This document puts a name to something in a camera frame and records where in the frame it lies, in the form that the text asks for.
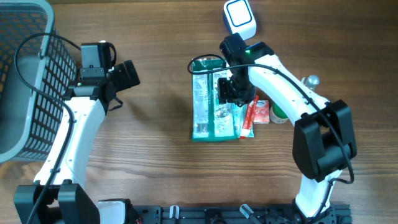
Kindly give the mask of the mint green sachet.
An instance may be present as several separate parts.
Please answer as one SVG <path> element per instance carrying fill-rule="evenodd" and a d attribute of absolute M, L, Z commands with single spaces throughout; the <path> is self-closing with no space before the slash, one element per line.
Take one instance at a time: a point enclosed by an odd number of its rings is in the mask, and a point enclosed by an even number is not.
<path fill-rule="evenodd" d="M 241 130 L 243 128 L 243 122 L 246 117 L 247 105 L 243 105 L 242 107 L 238 107 L 237 105 L 233 104 L 233 120 L 234 120 L 234 132 L 236 137 L 239 139 Z"/>

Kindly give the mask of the red coffee stick sachet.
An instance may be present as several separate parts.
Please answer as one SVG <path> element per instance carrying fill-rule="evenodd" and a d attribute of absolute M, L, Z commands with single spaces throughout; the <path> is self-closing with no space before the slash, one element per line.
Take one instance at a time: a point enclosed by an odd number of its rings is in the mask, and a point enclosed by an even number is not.
<path fill-rule="evenodd" d="M 254 136 L 252 126 L 253 126 L 253 119 L 254 119 L 254 112 L 256 109 L 256 105 L 258 102 L 259 96 L 256 95 L 255 98 L 248 104 L 246 109 L 246 115 L 243 121 L 243 126 L 240 132 L 240 138 L 252 138 Z"/>

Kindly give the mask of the small orange box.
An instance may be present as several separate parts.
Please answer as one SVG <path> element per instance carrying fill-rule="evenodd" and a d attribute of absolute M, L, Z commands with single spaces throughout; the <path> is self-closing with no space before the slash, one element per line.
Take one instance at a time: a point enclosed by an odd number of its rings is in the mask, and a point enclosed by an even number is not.
<path fill-rule="evenodd" d="M 254 110 L 254 124 L 268 124 L 270 121 L 269 118 L 269 101 L 268 100 L 259 100 L 256 103 L 256 107 Z"/>

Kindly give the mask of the green white gloves package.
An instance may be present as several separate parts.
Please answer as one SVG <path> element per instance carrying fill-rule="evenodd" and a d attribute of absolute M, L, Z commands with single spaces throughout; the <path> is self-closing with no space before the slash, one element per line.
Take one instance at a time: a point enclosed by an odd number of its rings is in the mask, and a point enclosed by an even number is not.
<path fill-rule="evenodd" d="M 220 104 L 218 79 L 229 78 L 227 71 L 212 73 L 223 65 L 220 59 L 205 58 L 193 62 L 193 131 L 194 141 L 229 141 L 236 139 L 231 103 Z"/>

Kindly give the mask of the green lid jar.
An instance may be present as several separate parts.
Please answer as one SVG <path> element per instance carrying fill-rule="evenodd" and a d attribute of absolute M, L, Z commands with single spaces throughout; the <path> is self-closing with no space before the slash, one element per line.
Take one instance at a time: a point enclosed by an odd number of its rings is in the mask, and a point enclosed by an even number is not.
<path fill-rule="evenodd" d="M 275 102 L 273 102 L 272 106 L 270 107 L 269 116 L 270 120 L 276 124 L 283 124 L 289 120 L 288 116 Z"/>

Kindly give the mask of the yellow oil bottle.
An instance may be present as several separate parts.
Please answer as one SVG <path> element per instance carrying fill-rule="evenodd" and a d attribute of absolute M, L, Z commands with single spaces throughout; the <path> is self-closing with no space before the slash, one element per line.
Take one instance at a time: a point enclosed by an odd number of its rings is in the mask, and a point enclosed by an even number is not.
<path fill-rule="evenodd" d="M 310 90 L 315 91 L 316 87 L 320 84 L 320 79 L 317 75 L 309 75 L 303 77 L 301 82 Z"/>

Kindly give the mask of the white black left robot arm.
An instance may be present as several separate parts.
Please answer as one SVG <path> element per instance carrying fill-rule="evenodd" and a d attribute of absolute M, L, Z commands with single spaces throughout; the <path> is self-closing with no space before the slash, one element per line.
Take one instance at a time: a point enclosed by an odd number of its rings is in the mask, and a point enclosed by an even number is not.
<path fill-rule="evenodd" d="M 116 94 L 140 80 L 132 61 L 116 62 L 110 42 L 80 47 L 80 76 L 62 99 L 63 117 L 52 149 L 32 185 L 14 196 L 22 223 L 124 223 L 125 202 L 94 203 L 85 192 L 86 167 L 93 141 Z"/>

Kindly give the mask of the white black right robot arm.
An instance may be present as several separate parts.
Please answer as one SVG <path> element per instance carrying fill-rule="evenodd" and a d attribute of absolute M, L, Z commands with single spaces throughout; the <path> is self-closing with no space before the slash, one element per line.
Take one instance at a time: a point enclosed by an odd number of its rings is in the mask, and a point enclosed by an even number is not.
<path fill-rule="evenodd" d="M 349 106 L 317 95 L 293 76 L 265 43 L 246 45 L 238 34 L 224 38 L 220 50 L 230 78 L 218 80 L 220 103 L 250 104 L 260 89 L 294 126 L 292 155 L 303 174 L 294 202 L 303 222 L 327 216 L 336 182 L 352 184 L 357 154 Z"/>

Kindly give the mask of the white barcode scanner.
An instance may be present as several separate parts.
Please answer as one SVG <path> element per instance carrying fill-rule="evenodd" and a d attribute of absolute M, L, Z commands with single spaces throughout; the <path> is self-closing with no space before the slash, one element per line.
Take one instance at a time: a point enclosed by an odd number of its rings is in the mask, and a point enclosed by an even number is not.
<path fill-rule="evenodd" d="M 248 40 L 256 34 L 257 24 L 248 0 L 225 2 L 223 21 L 230 35 L 238 33 L 243 40 Z"/>

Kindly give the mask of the grey plastic mesh basket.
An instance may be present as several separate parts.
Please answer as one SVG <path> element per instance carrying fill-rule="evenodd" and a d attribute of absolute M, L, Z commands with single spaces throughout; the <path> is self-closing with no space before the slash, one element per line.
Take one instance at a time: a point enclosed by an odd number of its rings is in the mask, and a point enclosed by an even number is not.
<path fill-rule="evenodd" d="M 27 87 L 60 99 L 76 78 L 76 63 L 56 38 L 47 1 L 1 1 L 1 162 L 43 161 L 63 108 Z"/>

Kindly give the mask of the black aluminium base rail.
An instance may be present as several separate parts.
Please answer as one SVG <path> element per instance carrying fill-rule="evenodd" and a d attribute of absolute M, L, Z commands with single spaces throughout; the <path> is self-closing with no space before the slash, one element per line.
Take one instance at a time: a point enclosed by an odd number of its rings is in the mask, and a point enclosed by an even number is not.
<path fill-rule="evenodd" d="M 161 207 L 158 205 L 128 206 L 126 222 L 133 224 L 288 224 L 311 223 L 293 204 L 273 204 L 265 207 Z"/>

